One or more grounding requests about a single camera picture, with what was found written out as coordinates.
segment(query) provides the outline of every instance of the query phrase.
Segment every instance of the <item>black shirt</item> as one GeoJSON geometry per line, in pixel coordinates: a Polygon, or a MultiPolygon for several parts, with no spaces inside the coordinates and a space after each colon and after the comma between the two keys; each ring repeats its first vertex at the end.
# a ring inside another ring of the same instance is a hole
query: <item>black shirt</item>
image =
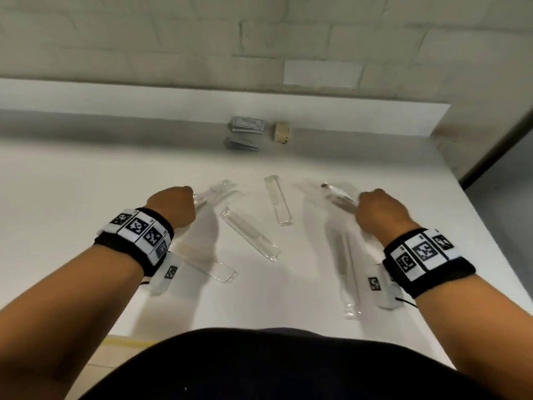
{"type": "Polygon", "coordinates": [[[82,399],[493,399],[401,346],[300,330],[202,329],[133,357],[82,399]]]}

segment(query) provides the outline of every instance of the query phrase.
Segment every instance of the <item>beige object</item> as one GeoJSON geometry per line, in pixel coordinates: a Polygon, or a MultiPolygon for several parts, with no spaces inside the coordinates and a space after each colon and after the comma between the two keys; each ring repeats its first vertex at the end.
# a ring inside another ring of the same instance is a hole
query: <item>beige object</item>
{"type": "Polygon", "coordinates": [[[275,142],[287,144],[292,136],[293,130],[288,122],[276,122],[276,130],[274,132],[275,142]]]}

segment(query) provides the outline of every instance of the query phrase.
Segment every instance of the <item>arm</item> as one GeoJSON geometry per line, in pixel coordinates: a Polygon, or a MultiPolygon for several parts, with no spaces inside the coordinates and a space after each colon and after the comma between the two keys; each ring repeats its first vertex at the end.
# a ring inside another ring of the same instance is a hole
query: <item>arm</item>
{"type": "MultiPolygon", "coordinates": [[[[383,247],[420,227],[381,189],[359,199],[357,222],[383,247]]],[[[457,370],[506,399],[533,398],[533,317],[477,275],[436,286],[416,303],[457,370]]]]}
{"type": "MultiPolygon", "coordinates": [[[[195,218],[192,190],[148,199],[173,228],[195,218]]],[[[3,398],[60,399],[103,341],[143,278],[129,255],[92,246],[0,311],[3,398]]]]}

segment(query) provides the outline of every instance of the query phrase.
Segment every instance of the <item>hand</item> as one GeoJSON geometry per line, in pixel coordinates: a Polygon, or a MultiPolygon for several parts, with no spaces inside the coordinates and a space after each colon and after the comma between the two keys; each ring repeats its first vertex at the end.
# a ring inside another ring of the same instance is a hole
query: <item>hand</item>
{"type": "Polygon", "coordinates": [[[172,187],[148,198],[145,208],[156,211],[172,225],[172,228],[189,226],[196,219],[191,187],[172,187]]]}
{"type": "Polygon", "coordinates": [[[396,237],[419,228],[407,208],[383,189],[359,195],[356,221],[367,233],[374,235],[387,247],[396,237]]]}

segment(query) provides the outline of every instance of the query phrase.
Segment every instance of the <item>floor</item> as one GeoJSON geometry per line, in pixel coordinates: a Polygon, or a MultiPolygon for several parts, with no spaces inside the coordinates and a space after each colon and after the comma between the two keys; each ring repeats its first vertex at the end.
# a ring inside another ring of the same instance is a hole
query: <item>floor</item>
{"type": "Polygon", "coordinates": [[[77,400],[114,368],[144,349],[143,345],[103,342],[84,367],[67,395],[67,400],[77,400]]]}

